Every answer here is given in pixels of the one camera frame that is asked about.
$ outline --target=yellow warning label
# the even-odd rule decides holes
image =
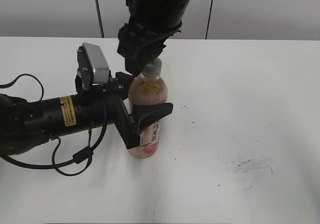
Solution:
[[[76,114],[74,104],[72,103],[71,96],[60,97],[61,109],[63,114],[64,124],[66,127],[76,125]]]

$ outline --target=electrical cable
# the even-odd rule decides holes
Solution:
[[[39,101],[41,101],[44,97],[44,94],[45,94],[45,89],[44,89],[44,86],[42,85],[41,81],[34,75],[31,75],[31,74],[21,74],[19,76],[17,76],[14,80],[12,80],[10,83],[8,84],[5,84],[5,85],[0,85],[0,89],[7,89],[9,87],[11,87],[12,85],[14,85],[18,79],[20,79],[22,76],[29,76],[31,78],[34,78],[41,86],[41,97],[39,99]]]
[[[56,151],[58,150],[58,148],[60,147],[61,145],[61,139],[59,137],[56,137],[55,139],[58,140],[58,145],[56,145],[53,153],[52,153],[52,156],[51,156],[51,161],[52,161],[52,165],[54,166],[54,169],[56,170],[56,172],[58,172],[59,174],[61,175],[64,175],[64,176],[76,176],[76,175],[80,175],[81,173],[83,173],[85,170],[87,170],[87,168],[91,165],[92,163],[92,155],[93,155],[93,152],[91,150],[91,147],[90,147],[90,142],[91,142],[91,136],[92,136],[92,126],[90,125],[90,128],[89,128],[89,139],[88,139],[88,160],[86,162],[86,165],[84,167],[84,169],[82,169],[81,171],[77,172],[77,173],[73,173],[73,174],[69,174],[69,173],[66,173],[62,170],[59,169],[59,167],[57,167],[57,164],[56,164]]]
[[[101,20],[101,13],[100,13],[100,7],[99,7],[99,1],[98,0],[94,0],[95,1],[95,7],[96,7],[96,14],[98,16],[98,21],[99,21],[99,28],[100,28],[100,34],[101,34],[101,38],[104,38],[104,27],[102,25],[102,20]]]
[[[30,77],[32,77],[32,78],[34,78],[35,80],[37,80],[38,81],[38,83],[41,85],[41,89],[42,89],[42,95],[41,95],[41,98],[40,98],[40,100],[39,101],[41,101],[42,100],[42,98],[43,98],[43,95],[44,95],[44,87],[43,87],[43,85],[42,85],[42,83],[40,82],[40,80],[37,78],[37,77],[35,77],[35,76],[33,76],[33,75],[31,75],[31,74],[21,74],[21,75],[19,75],[18,77],[16,77],[13,81],[11,81],[10,83],[8,83],[8,84],[5,84],[5,85],[0,85],[0,89],[5,89],[5,88],[9,88],[9,87],[11,87],[12,85],[14,85],[15,84],[15,82],[21,77],[21,76],[30,76]],[[100,143],[102,142],[102,140],[103,140],[103,137],[104,137],[104,135],[105,135],[105,133],[106,133],[106,130],[107,130],[107,120],[108,120],[108,117],[107,117],[107,106],[106,106],[106,102],[105,102],[105,99],[104,99],[104,97],[103,96],[101,96],[101,100],[102,100],[102,105],[103,105],[103,111],[104,111],[104,114],[103,114],[103,126],[102,126],[102,129],[101,129],[101,132],[100,132],[100,135],[99,135],[99,137],[98,137],[98,139],[96,140],[96,142],[95,142],[95,144],[92,146],[92,147],[90,147],[90,141],[91,141],[91,133],[89,134],[89,141],[88,141],[88,146],[86,147],[86,148],[84,148],[84,149],[82,149],[81,151],[79,151],[79,152],[77,152],[75,155],[73,155],[73,159],[71,159],[71,160],[68,160],[68,161],[65,161],[65,162],[62,162],[62,163],[59,163],[59,164],[52,164],[52,165],[35,165],[35,164],[28,164],[28,163],[24,163],[24,162],[20,162],[20,161],[18,161],[18,160],[15,160],[15,159],[13,159],[13,158],[11,158],[10,156],[8,156],[8,155],[6,155],[6,154],[4,154],[4,153],[2,153],[2,152],[0,152],[0,157],[2,158],[2,159],[4,159],[5,161],[7,161],[7,162],[9,162],[9,163],[11,163],[11,164],[13,164],[13,165],[15,165],[15,166],[18,166],[18,167],[22,167],[22,168],[26,168],[26,169],[35,169],[35,170],[48,170],[48,169],[55,169],[55,170],[57,170],[57,168],[61,168],[61,167],[65,167],[65,166],[68,166],[68,165],[71,165],[71,164],[73,164],[73,163],[77,163],[77,164],[79,164],[79,163],[81,163],[83,160],[81,159],[81,152],[83,151],[83,150],[86,150],[87,149],[87,151],[88,151],[88,157],[87,158],[85,158],[85,159],[88,159],[88,162],[87,162],[87,165],[88,166],[90,166],[90,164],[91,164],[91,162],[92,162],[92,155],[93,155],[93,151],[100,145]],[[58,147],[60,146],[60,144],[61,144],[61,139],[59,138],[59,137],[54,137],[53,139],[58,139],[58,141],[59,141],[59,143],[58,143],[58,145],[55,147],[55,149],[54,149],[54,152],[53,152],[53,154],[52,155],[54,155],[55,154],[55,152],[58,150]]]
[[[211,4],[210,4],[210,12],[209,12],[209,18],[208,18],[208,23],[206,25],[206,35],[205,35],[205,39],[208,38],[208,31],[209,31],[209,27],[210,27],[210,20],[211,20],[211,13],[212,13],[212,6],[213,6],[214,0],[211,0]]]

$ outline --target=bottle cap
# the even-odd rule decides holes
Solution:
[[[161,67],[161,59],[156,58],[145,66],[143,73],[151,76],[159,76],[161,74]]]

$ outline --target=pink liquid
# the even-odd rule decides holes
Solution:
[[[166,102],[168,95],[168,89],[166,84],[161,78],[148,79],[143,76],[137,77],[130,86],[129,89],[129,102],[136,105],[157,105]],[[147,139],[149,137],[152,127],[145,130],[141,137]],[[132,148],[129,152],[137,158],[147,158],[155,153],[158,148],[159,141],[154,144],[146,146],[139,146]]]

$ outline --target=gray wall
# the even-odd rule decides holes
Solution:
[[[106,37],[128,21],[125,0],[99,0]],[[191,0],[182,33],[205,37],[210,1]],[[214,0],[210,39],[320,39],[320,0]],[[94,0],[0,0],[0,36],[99,37]]]

